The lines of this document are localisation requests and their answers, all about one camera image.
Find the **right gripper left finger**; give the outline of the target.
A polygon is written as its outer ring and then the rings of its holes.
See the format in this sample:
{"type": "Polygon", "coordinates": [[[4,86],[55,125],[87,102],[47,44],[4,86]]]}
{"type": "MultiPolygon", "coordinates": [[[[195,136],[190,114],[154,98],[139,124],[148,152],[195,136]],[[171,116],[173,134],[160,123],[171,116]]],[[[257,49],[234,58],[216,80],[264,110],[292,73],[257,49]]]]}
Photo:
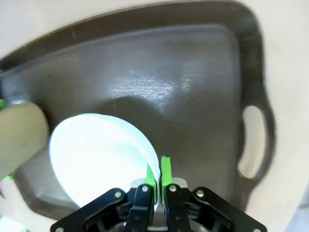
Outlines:
{"type": "Polygon", "coordinates": [[[146,232],[156,204],[156,181],[147,166],[146,178],[124,192],[113,188],[54,223],[51,232],[146,232]]]}

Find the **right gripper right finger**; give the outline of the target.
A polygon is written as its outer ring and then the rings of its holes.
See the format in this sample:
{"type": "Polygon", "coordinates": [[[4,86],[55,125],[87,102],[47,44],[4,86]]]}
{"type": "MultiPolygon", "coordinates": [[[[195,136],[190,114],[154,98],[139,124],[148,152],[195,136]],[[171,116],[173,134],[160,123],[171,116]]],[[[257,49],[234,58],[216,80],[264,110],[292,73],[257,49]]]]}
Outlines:
{"type": "Polygon", "coordinates": [[[170,232],[266,232],[262,223],[206,187],[177,184],[169,157],[161,158],[162,197],[170,232]]]}

